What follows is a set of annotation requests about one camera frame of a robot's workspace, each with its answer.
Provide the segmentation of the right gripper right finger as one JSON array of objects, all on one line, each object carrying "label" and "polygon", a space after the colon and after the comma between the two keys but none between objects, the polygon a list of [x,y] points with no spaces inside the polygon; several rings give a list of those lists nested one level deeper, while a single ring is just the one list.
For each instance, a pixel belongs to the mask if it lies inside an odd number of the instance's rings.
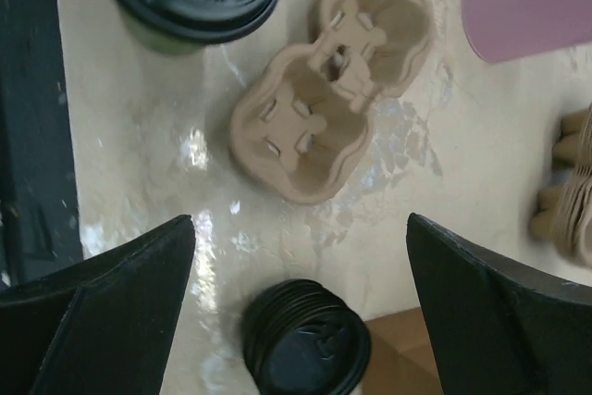
[{"label": "right gripper right finger", "polygon": [[590,287],[417,214],[406,245],[444,393],[590,393]]}]

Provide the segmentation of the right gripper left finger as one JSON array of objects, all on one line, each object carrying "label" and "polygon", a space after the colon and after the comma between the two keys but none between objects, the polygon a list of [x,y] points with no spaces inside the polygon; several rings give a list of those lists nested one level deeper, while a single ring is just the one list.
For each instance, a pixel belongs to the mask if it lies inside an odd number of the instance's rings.
[{"label": "right gripper left finger", "polygon": [[157,394],[194,255],[188,215],[1,293],[4,394]]}]

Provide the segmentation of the brown pulp cup carrier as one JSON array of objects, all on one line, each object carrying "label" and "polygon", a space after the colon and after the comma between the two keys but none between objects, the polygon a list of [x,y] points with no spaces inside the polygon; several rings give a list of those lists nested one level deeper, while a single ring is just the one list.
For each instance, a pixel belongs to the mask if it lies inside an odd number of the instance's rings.
[{"label": "brown pulp cup carrier", "polygon": [[434,42],[429,0],[318,0],[312,43],[279,51],[236,104],[230,149],[296,204],[332,198],[373,137],[374,106],[398,97]]}]

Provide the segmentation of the green paper coffee cup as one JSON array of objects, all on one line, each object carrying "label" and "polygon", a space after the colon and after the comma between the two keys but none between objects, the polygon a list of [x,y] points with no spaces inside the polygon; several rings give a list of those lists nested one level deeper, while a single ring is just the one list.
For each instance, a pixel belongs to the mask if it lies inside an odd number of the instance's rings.
[{"label": "green paper coffee cup", "polygon": [[204,45],[193,43],[175,35],[159,31],[127,13],[121,19],[130,35],[144,48],[164,56],[189,56],[204,49]]}]

